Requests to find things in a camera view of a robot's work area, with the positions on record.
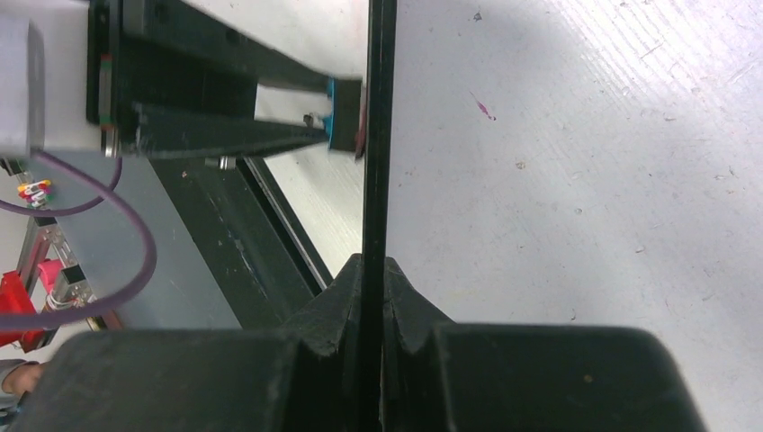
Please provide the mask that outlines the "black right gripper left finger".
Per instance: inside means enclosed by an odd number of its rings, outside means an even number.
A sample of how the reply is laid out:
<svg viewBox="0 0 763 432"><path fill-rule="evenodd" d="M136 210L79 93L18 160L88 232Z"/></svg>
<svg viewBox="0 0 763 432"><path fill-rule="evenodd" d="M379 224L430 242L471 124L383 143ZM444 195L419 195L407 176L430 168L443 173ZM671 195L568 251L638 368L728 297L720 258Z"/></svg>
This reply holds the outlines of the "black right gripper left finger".
<svg viewBox="0 0 763 432"><path fill-rule="evenodd" d="M362 259L277 328L73 337L12 431L356 431Z"/></svg>

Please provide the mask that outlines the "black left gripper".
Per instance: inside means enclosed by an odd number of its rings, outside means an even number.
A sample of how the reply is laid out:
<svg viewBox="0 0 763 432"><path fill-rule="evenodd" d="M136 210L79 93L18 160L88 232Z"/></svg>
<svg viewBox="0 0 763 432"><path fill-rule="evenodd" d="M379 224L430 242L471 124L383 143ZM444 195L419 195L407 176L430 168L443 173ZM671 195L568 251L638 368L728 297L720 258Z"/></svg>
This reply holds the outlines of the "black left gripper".
<svg viewBox="0 0 763 432"><path fill-rule="evenodd" d="M88 5L85 117L108 158L269 157L328 141L254 119L256 79L312 93L331 81L184 1Z"/></svg>

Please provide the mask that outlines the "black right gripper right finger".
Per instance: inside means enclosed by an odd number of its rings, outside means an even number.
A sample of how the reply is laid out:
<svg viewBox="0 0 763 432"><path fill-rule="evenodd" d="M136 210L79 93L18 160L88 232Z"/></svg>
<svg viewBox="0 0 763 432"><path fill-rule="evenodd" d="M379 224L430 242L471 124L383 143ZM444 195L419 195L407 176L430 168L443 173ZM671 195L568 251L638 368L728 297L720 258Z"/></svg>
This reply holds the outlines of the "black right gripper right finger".
<svg viewBox="0 0 763 432"><path fill-rule="evenodd" d="M388 431L702 431L678 367L637 328L457 323L385 263Z"/></svg>

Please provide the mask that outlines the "blue whiteboard eraser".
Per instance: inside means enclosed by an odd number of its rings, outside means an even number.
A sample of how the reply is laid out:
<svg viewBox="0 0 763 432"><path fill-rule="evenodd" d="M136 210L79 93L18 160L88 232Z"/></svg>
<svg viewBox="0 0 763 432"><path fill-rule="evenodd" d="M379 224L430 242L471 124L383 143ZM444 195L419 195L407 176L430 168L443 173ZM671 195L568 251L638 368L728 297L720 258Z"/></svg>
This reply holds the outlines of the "blue whiteboard eraser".
<svg viewBox="0 0 763 432"><path fill-rule="evenodd" d="M330 150L364 155L365 88L361 79L330 78L327 87L331 113L322 121Z"/></svg>

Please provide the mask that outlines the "black framed whiteboard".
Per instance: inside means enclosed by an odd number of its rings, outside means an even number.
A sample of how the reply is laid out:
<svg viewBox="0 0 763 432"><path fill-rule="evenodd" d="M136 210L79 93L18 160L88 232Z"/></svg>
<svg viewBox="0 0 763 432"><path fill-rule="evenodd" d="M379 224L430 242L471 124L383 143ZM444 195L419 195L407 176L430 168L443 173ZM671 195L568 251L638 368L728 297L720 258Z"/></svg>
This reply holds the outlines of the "black framed whiteboard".
<svg viewBox="0 0 763 432"><path fill-rule="evenodd" d="M370 2L358 366L359 431L380 431L383 300L398 3Z"/></svg>

